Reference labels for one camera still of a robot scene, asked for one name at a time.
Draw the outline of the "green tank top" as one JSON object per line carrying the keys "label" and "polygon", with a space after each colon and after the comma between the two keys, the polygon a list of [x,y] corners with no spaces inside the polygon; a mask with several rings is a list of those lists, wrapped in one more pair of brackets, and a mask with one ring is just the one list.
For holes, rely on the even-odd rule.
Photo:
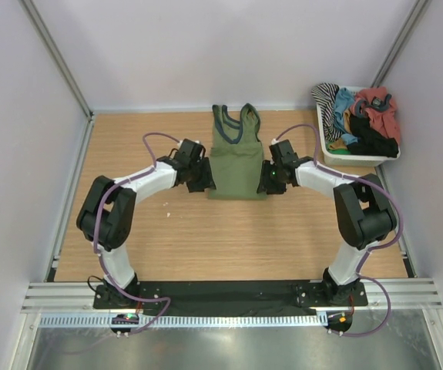
{"label": "green tank top", "polygon": [[225,105],[212,106],[213,142],[209,160],[215,187],[208,192],[210,200],[266,200],[258,187],[264,161],[259,139],[260,115],[251,104],[245,104],[237,119]]}

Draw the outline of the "black tank top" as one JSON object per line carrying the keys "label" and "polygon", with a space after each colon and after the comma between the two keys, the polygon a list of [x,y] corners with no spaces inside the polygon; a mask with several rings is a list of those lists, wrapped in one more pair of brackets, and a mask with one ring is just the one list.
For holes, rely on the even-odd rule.
{"label": "black tank top", "polygon": [[386,138],[370,125],[367,118],[351,116],[351,132],[358,141],[347,145],[353,155],[358,156],[384,156],[397,158],[399,154],[398,143],[394,138]]}

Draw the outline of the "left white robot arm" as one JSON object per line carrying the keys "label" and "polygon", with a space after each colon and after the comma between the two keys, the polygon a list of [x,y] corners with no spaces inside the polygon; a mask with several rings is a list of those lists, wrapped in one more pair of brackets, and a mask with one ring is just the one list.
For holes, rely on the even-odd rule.
{"label": "left white robot arm", "polygon": [[103,286],[121,308],[136,302],[169,303],[168,298],[139,296],[139,281],[129,261],[126,240],[136,205],[182,184],[191,193],[215,187],[206,148],[198,141],[181,140],[169,155],[154,157],[150,166],[124,177],[97,177],[86,195],[76,226],[92,243],[104,273]]}

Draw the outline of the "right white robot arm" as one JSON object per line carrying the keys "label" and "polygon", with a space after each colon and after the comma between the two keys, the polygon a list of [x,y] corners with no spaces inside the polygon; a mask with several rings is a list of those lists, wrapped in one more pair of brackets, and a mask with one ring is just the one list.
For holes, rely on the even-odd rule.
{"label": "right white robot arm", "polygon": [[259,193],[283,194],[292,185],[334,201],[342,242],[333,263],[324,270],[318,291],[328,304],[348,303],[369,253],[398,224],[390,198],[376,175],[353,177],[309,156],[300,158],[289,140],[274,140],[270,153],[271,159],[263,161]]}

